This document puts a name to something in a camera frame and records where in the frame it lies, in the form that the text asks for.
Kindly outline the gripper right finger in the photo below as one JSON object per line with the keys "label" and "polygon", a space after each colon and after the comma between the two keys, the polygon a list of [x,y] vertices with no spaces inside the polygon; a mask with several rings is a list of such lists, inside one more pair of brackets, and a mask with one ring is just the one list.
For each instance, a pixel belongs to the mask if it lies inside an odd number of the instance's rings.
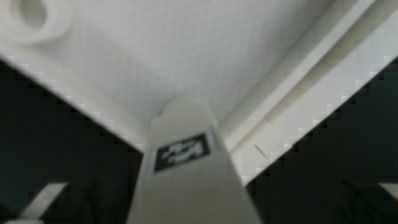
{"label": "gripper right finger", "polygon": [[398,224],[398,184],[343,181],[339,224]]}

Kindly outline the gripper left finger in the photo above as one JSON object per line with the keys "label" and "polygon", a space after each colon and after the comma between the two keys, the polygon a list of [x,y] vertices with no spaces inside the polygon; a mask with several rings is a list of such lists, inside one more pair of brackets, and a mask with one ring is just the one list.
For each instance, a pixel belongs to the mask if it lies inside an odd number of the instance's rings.
{"label": "gripper left finger", "polygon": [[97,224],[94,183],[48,183],[10,224]]}

